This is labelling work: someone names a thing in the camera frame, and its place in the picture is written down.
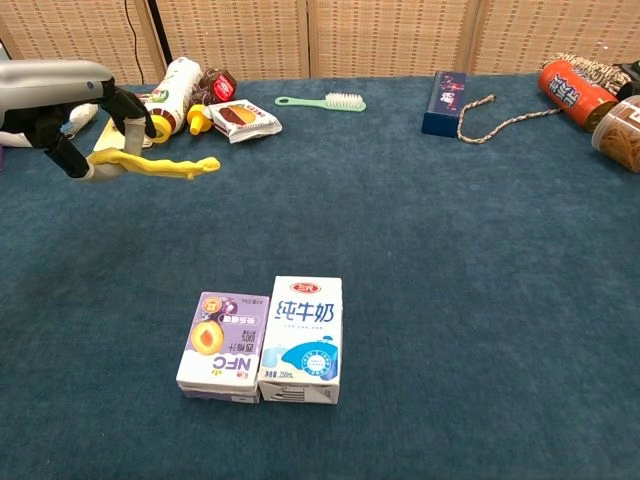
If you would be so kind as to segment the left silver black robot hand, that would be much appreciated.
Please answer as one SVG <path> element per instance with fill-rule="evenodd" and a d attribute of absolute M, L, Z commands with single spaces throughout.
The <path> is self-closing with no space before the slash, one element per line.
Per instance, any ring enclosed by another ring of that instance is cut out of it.
<path fill-rule="evenodd" d="M 111 180 L 122 167 L 94 167 L 62 132 L 72 110 L 100 106 L 125 136 L 125 151 L 139 154 L 156 136 L 150 112 L 133 93 L 116 85 L 111 71 L 87 60 L 10 60 L 1 64 L 1 130 L 22 134 L 69 177 Z"/>

